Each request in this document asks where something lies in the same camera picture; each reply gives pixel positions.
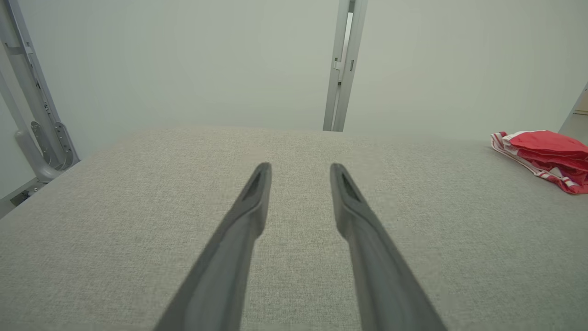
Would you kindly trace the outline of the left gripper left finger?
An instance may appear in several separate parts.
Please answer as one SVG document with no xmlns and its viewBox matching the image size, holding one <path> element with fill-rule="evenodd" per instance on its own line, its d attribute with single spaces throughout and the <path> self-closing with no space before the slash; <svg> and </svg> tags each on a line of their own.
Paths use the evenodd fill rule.
<svg viewBox="0 0 588 331">
<path fill-rule="evenodd" d="M 238 331 L 254 245 L 266 224 L 271 164 L 260 163 L 219 223 L 156 331 Z"/>
</svg>

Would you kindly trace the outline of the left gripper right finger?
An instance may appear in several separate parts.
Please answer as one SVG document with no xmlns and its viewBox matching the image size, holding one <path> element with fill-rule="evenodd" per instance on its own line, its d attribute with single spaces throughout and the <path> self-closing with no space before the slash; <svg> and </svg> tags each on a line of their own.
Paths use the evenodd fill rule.
<svg viewBox="0 0 588 331">
<path fill-rule="evenodd" d="M 364 331 L 445 331 L 405 259 L 340 163 L 330 166 L 334 216 L 346 240 Z"/>
</svg>

